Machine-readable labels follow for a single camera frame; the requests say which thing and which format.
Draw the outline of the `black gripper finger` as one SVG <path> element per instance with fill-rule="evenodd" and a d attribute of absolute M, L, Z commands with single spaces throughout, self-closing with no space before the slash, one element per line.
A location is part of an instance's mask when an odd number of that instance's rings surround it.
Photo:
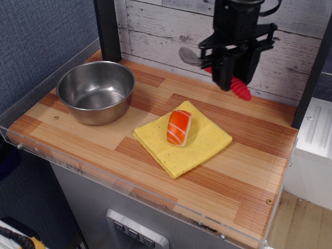
<path fill-rule="evenodd" d="M 230 90 L 235 61 L 233 57 L 222 56 L 213 62 L 212 79 L 224 91 Z"/>
<path fill-rule="evenodd" d="M 255 74 L 260 59 L 260 51 L 250 50 L 236 59 L 233 76 L 248 85 Z"/>

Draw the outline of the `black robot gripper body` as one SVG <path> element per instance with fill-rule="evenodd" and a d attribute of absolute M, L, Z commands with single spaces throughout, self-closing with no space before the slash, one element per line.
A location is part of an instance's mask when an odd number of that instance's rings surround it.
<path fill-rule="evenodd" d="M 207 68 L 222 56 L 238 59 L 247 51 L 273 48 L 274 23 L 258 24 L 258 18 L 269 16 L 277 7 L 261 12 L 264 1 L 216 1 L 214 7 L 214 33 L 199 43 L 200 66 Z"/>

